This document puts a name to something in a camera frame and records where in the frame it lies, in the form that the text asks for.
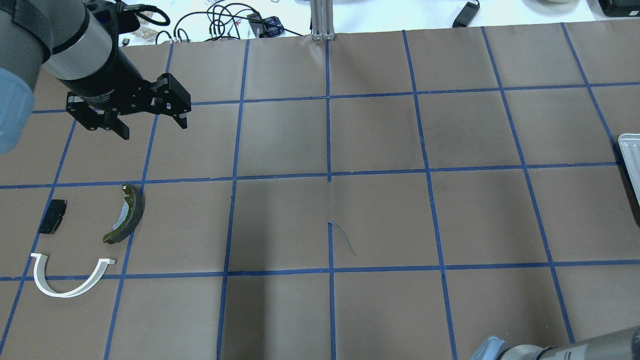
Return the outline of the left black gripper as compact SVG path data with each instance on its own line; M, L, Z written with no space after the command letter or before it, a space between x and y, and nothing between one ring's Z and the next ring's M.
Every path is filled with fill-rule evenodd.
M96 73L67 80L66 86L66 111L89 131L102 128L128 141L130 128L119 116L142 112L169 116L181 129L188 128L189 91L171 73L145 79L119 47Z

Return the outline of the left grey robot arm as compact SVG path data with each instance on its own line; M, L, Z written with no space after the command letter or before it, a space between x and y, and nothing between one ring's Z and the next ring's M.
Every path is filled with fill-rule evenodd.
M192 101L185 87L170 73L144 79L118 44L141 20L167 27L163 10L122 0L3 0L0 9L2 154L18 144L34 111L41 69L66 86L66 111L90 132L128 140L120 116L137 113L170 116L188 127Z

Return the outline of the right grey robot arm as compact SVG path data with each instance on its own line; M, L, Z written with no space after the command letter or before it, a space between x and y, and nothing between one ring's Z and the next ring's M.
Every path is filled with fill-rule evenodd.
M640 328L631 326L565 346L532 344L508 346L498 337L487 337L471 360L638 360Z

